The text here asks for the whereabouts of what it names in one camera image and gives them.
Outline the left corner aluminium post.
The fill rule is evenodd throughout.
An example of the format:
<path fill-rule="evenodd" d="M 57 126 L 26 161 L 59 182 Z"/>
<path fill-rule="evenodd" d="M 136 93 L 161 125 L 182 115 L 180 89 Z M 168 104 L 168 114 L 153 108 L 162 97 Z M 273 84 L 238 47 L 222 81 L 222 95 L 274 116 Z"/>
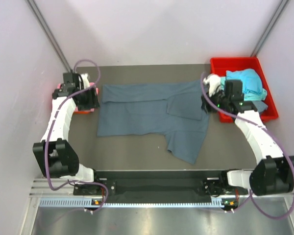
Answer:
<path fill-rule="evenodd" d="M 30 10 L 32 11 L 34 17 L 36 18 L 38 24 L 40 25 L 41 29 L 43 30 L 45 36 L 47 37 L 51 47 L 55 51 L 56 55 L 58 56 L 60 62 L 62 63 L 63 67 L 66 71 L 71 71 L 71 66 L 65 57 L 63 50 L 61 49 L 59 43 L 57 42 L 52 30 L 49 27 L 44 15 L 42 14 L 39 6 L 37 5 L 35 0 L 25 0 L 27 5 L 29 6 Z"/>

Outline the grey blue t shirt in bin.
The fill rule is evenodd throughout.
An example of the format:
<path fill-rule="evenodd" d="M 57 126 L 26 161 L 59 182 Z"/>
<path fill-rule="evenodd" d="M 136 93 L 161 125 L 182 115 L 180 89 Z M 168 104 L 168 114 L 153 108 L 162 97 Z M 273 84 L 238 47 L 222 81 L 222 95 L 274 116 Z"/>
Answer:
<path fill-rule="evenodd" d="M 268 109 L 268 105 L 263 101 L 253 101 L 254 106 L 257 108 L 259 114 L 262 114 L 264 111 Z"/>

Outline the corner aluminium post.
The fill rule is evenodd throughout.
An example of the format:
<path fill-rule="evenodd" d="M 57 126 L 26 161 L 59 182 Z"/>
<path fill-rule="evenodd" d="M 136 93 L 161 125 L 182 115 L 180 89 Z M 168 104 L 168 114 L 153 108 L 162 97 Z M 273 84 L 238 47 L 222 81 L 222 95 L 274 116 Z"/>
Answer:
<path fill-rule="evenodd" d="M 276 26 L 277 22 L 279 21 L 280 17 L 282 16 L 283 12 L 286 10 L 290 0 L 280 0 L 276 9 L 274 10 L 272 16 L 269 19 L 264 31 L 262 32 L 260 38 L 258 39 L 250 57 L 257 57 L 260 53 L 261 49 L 265 45 L 265 42 L 269 38 L 270 34 L 272 33 L 274 27 Z"/>
<path fill-rule="evenodd" d="M 29 6 L 30 10 L 32 11 L 34 17 L 36 18 L 38 24 L 40 25 L 41 29 L 43 30 L 45 36 L 47 37 L 51 47 L 55 51 L 56 55 L 58 56 L 60 62 L 62 63 L 63 67 L 66 71 L 71 71 L 71 66 L 65 57 L 63 50 L 61 49 L 59 43 L 57 42 L 52 30 L 49 27 L 44 15 L 42 14 L 39 6 L 37 5 L 35 0 L 25 0 L 27 5 Z"/>

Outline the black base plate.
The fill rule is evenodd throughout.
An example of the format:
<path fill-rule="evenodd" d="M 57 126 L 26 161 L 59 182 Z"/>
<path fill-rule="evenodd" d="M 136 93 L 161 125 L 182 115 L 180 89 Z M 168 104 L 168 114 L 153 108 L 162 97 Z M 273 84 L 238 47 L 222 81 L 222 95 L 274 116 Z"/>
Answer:
<path fill-rule="evenodd" d="M 109 203 L 207 202 L 209 198 L 246 195 L 229 186 L 221 170 L 98 170 L 96 184 L 72 185 L 74 196 L 106 195 Z"/>

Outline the right corner aluminium post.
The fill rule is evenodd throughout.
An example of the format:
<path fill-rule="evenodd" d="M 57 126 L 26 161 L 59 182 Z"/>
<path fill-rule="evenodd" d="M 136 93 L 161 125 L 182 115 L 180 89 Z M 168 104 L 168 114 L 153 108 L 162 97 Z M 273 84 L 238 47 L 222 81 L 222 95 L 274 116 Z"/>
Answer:
<path fill-rule="evenodd" d="M 260 38 L 258 39 L 250 57 L 257 57 L 260 53 L 261 49 L 265 45 L 265 42 L 269 38 L 270 34 L 272 33 L 274 27 L 276 26 L 277 22 L 279 21 L 280 17 L 282 16 L 283 12 L 286 10 L 290 0 L 280 0 L 276 9 L 274 10 L 272 16 L 269 19 L 264 31 L 262 32 Z"/>

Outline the cyan t shirt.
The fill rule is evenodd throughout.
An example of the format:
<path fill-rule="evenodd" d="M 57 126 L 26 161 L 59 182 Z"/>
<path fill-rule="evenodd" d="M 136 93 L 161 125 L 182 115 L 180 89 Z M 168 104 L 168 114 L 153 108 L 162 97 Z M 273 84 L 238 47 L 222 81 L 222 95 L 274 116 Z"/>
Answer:
<path fill-rule="evenodd" d="M 264 101 L 267 97 L 267 90 L 263 88 L 262 80 L 254 69 L 227 70 L 226 79 L 242 82 L 242 92 L 246 101 Z"/>

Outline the red plastic bin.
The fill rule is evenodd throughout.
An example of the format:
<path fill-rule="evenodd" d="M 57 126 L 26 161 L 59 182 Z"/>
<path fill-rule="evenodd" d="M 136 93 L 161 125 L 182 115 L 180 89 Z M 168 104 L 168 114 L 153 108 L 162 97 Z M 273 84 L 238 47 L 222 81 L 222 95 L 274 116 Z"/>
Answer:
<path fill-rule="evenodd" d="M 274 83 L 278 82 L 276 68 L 271 61 L 259 59 L 257 57 L 213 57 L 210 59 L 211 73 L 220 77 L 232 78 L 237 71 L 254 70 L 258 74 L 256 82 L 262 85 L 259 92 L 267 91 L 267 96 L 262 100 L 268 107 L 261 114 L 263 123 L 278 119 L 278 111 L 275 105 L 277 98 L 277 88 Z"/>

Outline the orange folded t shirt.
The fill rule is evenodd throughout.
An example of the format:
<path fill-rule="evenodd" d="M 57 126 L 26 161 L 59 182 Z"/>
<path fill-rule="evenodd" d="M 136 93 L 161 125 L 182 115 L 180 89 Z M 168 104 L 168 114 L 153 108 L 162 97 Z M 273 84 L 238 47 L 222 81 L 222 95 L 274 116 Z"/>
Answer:
<path fill-rule="evenodd" d="M 93 110 L 86 110 L 86 111 L 79 111 L 79 110 L 75 110 L 74 114 L 89 114 L 92 113 Z"/>

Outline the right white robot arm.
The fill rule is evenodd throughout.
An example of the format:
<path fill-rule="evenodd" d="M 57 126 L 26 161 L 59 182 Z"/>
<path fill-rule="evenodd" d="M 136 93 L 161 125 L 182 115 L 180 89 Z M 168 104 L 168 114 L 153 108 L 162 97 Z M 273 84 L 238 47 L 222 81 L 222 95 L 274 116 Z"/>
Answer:
<path fill-rule="evenodd" d="M 257 196 L 293 191 L 294 156 L 286 157 L 277 141 L 268 134 L 256 106 L 244 98 L 242 81 L 227 80 L 222 88 L 221 78 L 211 74 L 201 84 L 208 86 L 208 91 L 202 95 L 202 109 L 207 113 L 219 111 L 232 117 L 257 163 L 253 170 L 224 171 L 219 181 L 220 190 L 229 194 L 236 187 L 241 187 Z"/>

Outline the pink folded t shirt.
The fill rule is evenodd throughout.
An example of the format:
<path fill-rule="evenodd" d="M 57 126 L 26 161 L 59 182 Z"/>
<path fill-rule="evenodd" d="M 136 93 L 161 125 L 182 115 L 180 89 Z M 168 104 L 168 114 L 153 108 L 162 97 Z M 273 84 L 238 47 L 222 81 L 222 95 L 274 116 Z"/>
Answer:
<path fill-rule="evenodd" d="M 61 84 L 58 84 L 57 89 L 60 89 L 60 88 L 61 88 Z M 95 87 L 95 89 L 96 89 L 96 94 L 99 94 L 98 87 Z"/>

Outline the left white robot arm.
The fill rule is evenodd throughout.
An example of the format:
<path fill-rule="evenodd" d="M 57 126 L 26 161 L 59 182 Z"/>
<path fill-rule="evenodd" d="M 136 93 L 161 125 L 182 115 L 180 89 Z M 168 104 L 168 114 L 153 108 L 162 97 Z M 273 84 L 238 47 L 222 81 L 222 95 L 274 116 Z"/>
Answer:
<path fill-rule="evenodd" d="M 52 93 L 51 107 L 47 129 L 32 148 L 42 175 L 48 181 L 64 179 L 72 185 L 84 185 L 90 194 L 98 193 L 101 182 L 96 171 L 80 163 L 68 140 L 73 114 L 91 113 L 99 107 L 96 85 L 87 73 L 65 72 L 63 83 Z"/>

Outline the slate blue t shirt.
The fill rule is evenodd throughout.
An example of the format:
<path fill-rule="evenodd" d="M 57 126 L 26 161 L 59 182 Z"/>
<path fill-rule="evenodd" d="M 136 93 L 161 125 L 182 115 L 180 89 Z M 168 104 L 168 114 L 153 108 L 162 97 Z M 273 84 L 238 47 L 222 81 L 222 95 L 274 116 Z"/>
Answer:
<path fill-rule="evenodd" d="M 209 123 L 201 95 L 200 80 L 103 85 L 97 136 L 163 135 L 167 151 L 194 164 Z"/>

